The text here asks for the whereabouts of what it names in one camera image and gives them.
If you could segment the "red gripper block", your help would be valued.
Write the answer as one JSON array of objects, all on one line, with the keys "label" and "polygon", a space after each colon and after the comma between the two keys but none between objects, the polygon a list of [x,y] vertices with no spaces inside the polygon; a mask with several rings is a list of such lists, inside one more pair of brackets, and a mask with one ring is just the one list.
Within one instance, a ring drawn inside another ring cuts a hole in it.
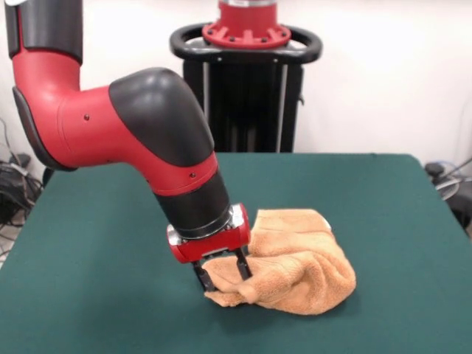
[{"label": "red gripper block", "polygon": [[250,241],[250,224],[246,208],[243,204],[233,204],[229,214],[229,222],[222,230],[200,239],[185,239],[172,225],[167,226],[167,242],[173,256],[180,263],[192,263],[193,271],[204,291],[216,291],[216,287],[199,261],[222,251],[234,252],[242,280],[252,277],[246,256],[241,249]]}]

